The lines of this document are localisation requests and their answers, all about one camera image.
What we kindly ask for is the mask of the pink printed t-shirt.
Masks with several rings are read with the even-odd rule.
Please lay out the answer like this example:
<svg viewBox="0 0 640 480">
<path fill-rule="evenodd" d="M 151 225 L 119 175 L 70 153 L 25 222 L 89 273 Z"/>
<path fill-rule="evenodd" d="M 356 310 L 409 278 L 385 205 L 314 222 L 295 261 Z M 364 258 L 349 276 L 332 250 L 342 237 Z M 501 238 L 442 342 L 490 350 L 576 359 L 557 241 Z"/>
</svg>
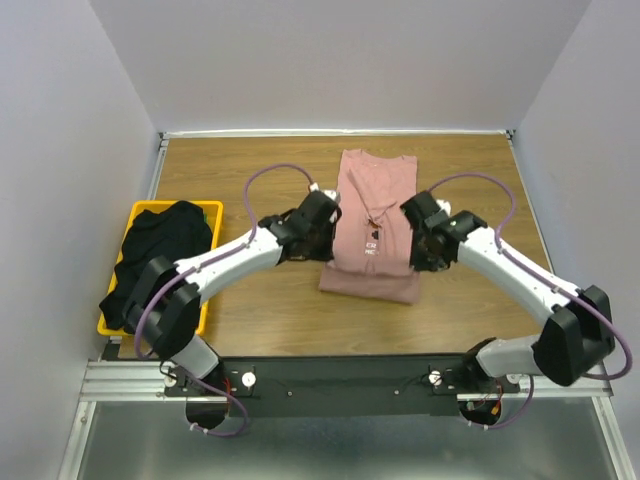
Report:
<svg viewBox="0 0 640 480">
<path fill-rule="evenodd" d="M 410 266 L 412 230 L 401 204 L 417 193 L 417 159 L 342 152 L 337 180 L 342 216 L 333 259 L 323 267 L 324 292 L 415 304 L 419 274 Z"/>
</svg>

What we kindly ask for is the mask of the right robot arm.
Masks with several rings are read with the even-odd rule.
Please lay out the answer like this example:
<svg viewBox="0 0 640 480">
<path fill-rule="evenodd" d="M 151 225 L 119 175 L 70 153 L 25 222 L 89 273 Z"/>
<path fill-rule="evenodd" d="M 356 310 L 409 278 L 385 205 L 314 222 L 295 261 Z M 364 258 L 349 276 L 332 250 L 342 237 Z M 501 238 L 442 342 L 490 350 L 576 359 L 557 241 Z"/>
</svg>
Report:
<svg viewBox="0 0 640 480">
<path fill-rule="evenodd" d="M 442 271 L 460 263 L 480 273 L 540 325 L 537 335 L 488 338 L 469 349 L 450 378 L 480 384 L 507 375 L 544 376 L 568 387 L 615 348 L 610 302 L 597 286 L 561 280 L 499 239 L 474 213 L 422 191 L 400 207 L 412 229 L 416 271 Z"/>
</svg>

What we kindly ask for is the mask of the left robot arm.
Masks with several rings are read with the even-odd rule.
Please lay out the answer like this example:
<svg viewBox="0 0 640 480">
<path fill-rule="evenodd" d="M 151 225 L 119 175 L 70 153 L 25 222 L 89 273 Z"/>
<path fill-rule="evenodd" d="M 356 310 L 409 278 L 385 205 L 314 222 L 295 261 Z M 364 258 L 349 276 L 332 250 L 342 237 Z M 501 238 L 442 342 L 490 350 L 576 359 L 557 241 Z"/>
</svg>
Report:
<svg viewBox="0 0 640 480">
<path fill-rule="evenodd" d="M 339 201 L 337 191 L 315 189 L 298 207 L 263 218 L 214 250 L 174 262 L 163 256 L 151 260 L 122 313 L 134 344 L 146 342 L 160 359 L 221 385 L 223 361 L 196 333 L 201 307 L 237 281 L 284 262 L 329 261 Z"/>
</svg>

